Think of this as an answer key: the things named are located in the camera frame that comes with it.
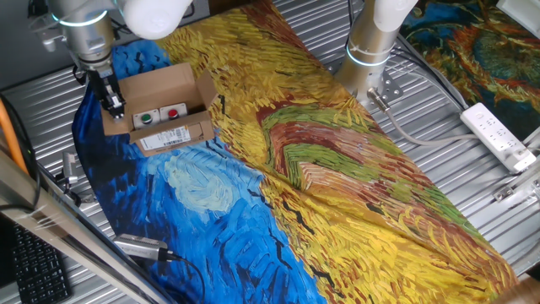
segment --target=black keyboard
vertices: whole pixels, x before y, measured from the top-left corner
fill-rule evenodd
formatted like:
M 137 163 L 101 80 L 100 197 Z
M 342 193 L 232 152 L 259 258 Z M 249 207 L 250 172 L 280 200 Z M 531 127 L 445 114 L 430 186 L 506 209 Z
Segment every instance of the black keyboard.
M 23 304 L 52 304 L 66 300 L 71 289 L 59 252 L 17 225 L 13 248 L 15 276 Z

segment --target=white cable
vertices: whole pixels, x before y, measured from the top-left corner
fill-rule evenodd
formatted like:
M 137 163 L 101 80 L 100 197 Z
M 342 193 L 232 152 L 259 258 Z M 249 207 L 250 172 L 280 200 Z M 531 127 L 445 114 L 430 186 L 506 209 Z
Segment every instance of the white cable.
M 439 88 L 439 85 L 435 84 L 431 79 L 423 76 L 422 74 L 419 74 L 419 73 L 412 73 L 410 71 L 406 71 L 406 72 L 403 72 L 402 70 L 400 69 L 397 69 L 397 68 L 394 68 L 394 67 L 390 67 L 390 66 L 387 66 L 388 68 L 390 69 L 393 69 L 399 73 L 404 73 L 404 74 L 412 74 L 412 75 L 415 75 L 415 76 L 419 76 L 421 78 L 424 78 L 426 79 L 427 81 L 429 81 L 432 85 L 434 85 L 435 87 L 438 87 Z M 441 90 L 441 92 L 446 96 L 446 98 L 448 98 L 449 100 L 451 100 L 451 97 L 448 96 L 448 94 L 444 91 L 444 90 Z M 396 118 L 394 117 L 394 115 L 392 114 L 392 110 L 391 109 L 388 109 L 387 111 L 385 111 L 386 115 L 388 116 L 388 119 L 390 119 L 390 122 L 394 125 L 394 128 L 408 141 L 410 141 L 411 143 L 413 144 L 420 144 L 420 145 L 442 145 L 442 144 L 447 144 L 447 143 L 450 143 L 450 142 L 453 142 L 453 141 L 457 141 L 457 140 L 462 140 L 462 139 L 478 139 L 478 137 L 474 134 L 465 134 L 465 135 L 457 135 L 457 136 L 452 136 L 452 137 L 449 137 L 449 138 L 443 138 L 443 139 L 436 139 L 436 140 L 421 140 L 421 139 L 417 139 L 417 138 L 414 138 L 412 137 L 411 135 L 407 134 L 402 128 L 401 126 L 399 125 L 399 123 L 397 122 Z
M 396 65 L 402 67 L 403 69 L 408 68 L 408 67 L 403 66 L 400 62 L 394 62 L 394 63 L 395 63 Z M 413 71 L 409 71 L 409 70 L 406 70 L 405 72 L 403 72 L 401 69 L 397 69 L 397 68 L 394 68 L 394 67 L 390 67 L 390 66 L 388 66 L 388 65 L 387 65 L 387 67 L 393 69 L 394 71 L 398 71 L 398 72 L 400 72 L 400 73 L 409 73 L 409 74 L 411 74 L 411 75 L 415 75 L 415 76 L 421 77 L 421 78 L 426 79 L 427 81 L 429 81 L 432 85 L 434 85 L 434 86 L 440 88 L 440 84 L 434 83 L 433 80 L 429 79 L 429 77 L 427 77 L 427 76 L 425 76 L 425 75 L 422 75 L 422 74 L 420 74 L 420 73 L 414 73 Z M 467 102 L 465 101 L 465 99 L 463 99 L 463 96 L 461 95 L 461 93 L 459 93 L 459 91 L 456 89 L 456 87 L 454 87 L 450 82 L 448 82 L 447 80 L 445 80 L 445 76 L 444 76 L 441 72 L 439 72 L 439 70 L 437 70 L 436 68 L 432 68 L 432 67 L 430 67 L 430 66 L 428 66 L 428 65 L 426 65 L 426 68 L 428 68 L 432 73 L 438 75 L 438 76 L 439 76 L 439 79 L 440 79 L 442 82 L 447 82 L 448 84 L 447 84 L 446 88 L 447 88 L 448 90 L 454 91 L 454 93 L 455 93 L 455 95 L 452 94 L 452 96 L 453 96 L 454 98 L 458 99 L 457 102 L 459 102 L 459 103 L 462 105 L 462 107 L 463 107 L 464 109 L 467 109 L 467 108 L 468 108 Z M 446 93 L 445 90 L 441 90 L 441 91 L 442 91 L 443 93 L 445 93 L 445 96 L 446 96 L 448 99 L 452 100 L 452 98 Z
M 30 30 L 30 32 L 32 33 L 39 33 L 43 30 L 47 30 L 47 29 L 50 29 L 51 27 L 53 26 L 56 26 L 57 24 L 59 24 L 60 22 L 68 19 L 69 17 L 71 17 L 73 14 L 77 13 L 79 10 L 83 9 L 84 7 L 86 7 L 89 3 L 92 3 L 94 0 L 86 0 L 83 4 L 79 5 L 78 7 L 76 7 L 74 10 L 72 10 L 71 12 L 69 12 L 69 14 L 61 17 L 60 19 L 58 20 L 55 20 L 53 23 L 50 23 L 50 24 L 46 24 L 45 26 L 42 26 L 40 27 L 39 29 L 34 29 L 32 30 L 32 26 L 34 26 L 34 24 L 40 20 L 44 20 L 45 18 L 47 17 L 51 17 L 52 14 L 44 14 L 44 15 L 41 15 L 40 17 L 34 19 L 32 22 L 30 22 L 30 24 L 28 24 L 28 29 Z
M 448 98 L 448 100 L 452 100 L 452 98 L 446 93 L 445 90 L 442 90 L 440 88 L 440 86 L 438 84 L 436 84 L 433 80 L 429 79 L 427 76 L 425 75 L 422 75 L 420 73 L 414 73 L 412 71 L 408 71 L 408 70 L 405 70 L 403 71 L 404 67 L 403 65 L 401 65 L 401 63 L 396 63 L 397 65 L 399 65 L 400 67 L 402 67 L 402 69 L 398 69 L 398 68 L 394 68 L 394 67 L 391 67 L 389 65 L 386 65 L 387 68 L 390 68 L 390 69 L 393 69 L 394 71 L 396 72 L 399 72 L 399 73 L 402 73 L 402 74 L 410 74 L 410 75 L 414 75 L 414 76 L 418 76 L 420 78 L 423 78 L 423 79 L 426 79 L 428 82 L 430 82 L 433 86 L 439 88 L 439 90 L 442 92 L 442 94 L 444 94 L 446 96 L 446 98 Z
M 422 140 L 422 139 L 416 139 L 412 137 L 411 135 L 407 134 L 402 127 L 397 123 L 396 118 L 392 114 L 392 110 L 388 109 L 386 112 L 386 115 L 388 116 L 388 119 L 390 119 L 390 122 L 394 125 L 396 130 L 408 141 L 410 141 L 413 144 L 420 144 L 420 145 L 442 145 L 442 144 L 448 144 L 450 142 L 456 141 L 456 140 L 462 140 L 462 139 L 478 139 L 476 135 L 474 134 L 465 134 L 465 135 L 457 135 L 452 136 L 449 138 L 443 138 L 443 139 L 436 139 L 436 140 Z

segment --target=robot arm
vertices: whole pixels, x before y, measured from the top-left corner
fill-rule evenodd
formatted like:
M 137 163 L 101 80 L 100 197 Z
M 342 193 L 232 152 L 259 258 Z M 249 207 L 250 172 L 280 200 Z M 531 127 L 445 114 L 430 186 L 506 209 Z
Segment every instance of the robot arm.
M 130 30 L 144 39 L 160 39 L 181 21 L 192 0 L 49 0 L 58 32 L 40 33 L 43 45 L 53 52 L 62 38 L 78 67 L 87 71 L 96 98 L 115 119 L 124 116 L 125 101 L 114 68 L 114 35 L 107 11 L 119 9 Z

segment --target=power strip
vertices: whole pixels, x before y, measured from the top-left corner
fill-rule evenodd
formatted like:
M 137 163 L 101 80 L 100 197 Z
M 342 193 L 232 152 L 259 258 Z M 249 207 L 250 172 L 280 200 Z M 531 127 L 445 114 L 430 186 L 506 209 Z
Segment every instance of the power strip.
M 536 157 L 482 103 L 466 109 L 462 121 L 512 173 L 530 166 Z

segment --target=metal grating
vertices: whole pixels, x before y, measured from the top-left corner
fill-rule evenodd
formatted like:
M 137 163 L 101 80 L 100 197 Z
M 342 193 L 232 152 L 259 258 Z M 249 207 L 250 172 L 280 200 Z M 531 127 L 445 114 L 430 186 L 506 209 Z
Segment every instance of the metal grating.
M 310 52 L 328 67 L 336 67 L 344 55 L 349 30 L 346 0 L 277 0 L 278 10 Z M 355 12 L 361 6 L 354 2 Z M 389 66 L 413 70 L 411 62 L 391 58 Z M 468 133 L 459 120 L 459 107 L 428 80 L 389 68 L 388 73 L 403 88 L 400 100 L 391 103 L 396 119 L 405 131 L 422 139 Z M 3 92 L 14 104 L 28 128 L 40 163 L 52 174 L 62 169 L 62 152 L 75 151 L 71 125 L 84 96 L 71 68 Z M 514 267 L 522 273 L 527 265 L 540 261 L 540 206 L 538 203 L 510 206 L 497 204 L 492 193 L 515 179 L 479 142 L 460 141 L 441 147 L 419 147 L 403 140 L 386 116 L 367 105 L 373 118 L 396 144 L 445 193 L 450 201 L 477 227 Z M 81 209 L 109 237 L 114 232 L 80 166 L 74 188 L 83 201 Z M 525 263 L 519 259 L 531 257 Z M 65 303 L 128 303 L 130 298 L 90 273 L 70 258 L 65 260 L 74 296 Z M 0 290 L 0 302 L 20 303 L 15 284 Z
M 329 70 L 343 58 L 349 30 L 346 0 L 277 0 L 287 19 L 310 52 Z M 400 44 L 394 49 L 399 52 Z M 459 119 L 453 100 L 425 79 L 414 63 L 392 57 L 387 72 L 403 89 L 403 97 L 391 103 L 403 129 L 421 139 L 470 133 Z M 400 73 L 414 71 L 417 75 Z M 529 200 L 517 207 L 498 203 L 493 193 L 515 182 L 505 167 L 479 141 L 459 141 L 440 147 L 410 144 L 376 106 L 366 108 L 390 138 L 446 194 L 482 235 L 514 268 L 516 274 L 540 262 L 540 204 Z

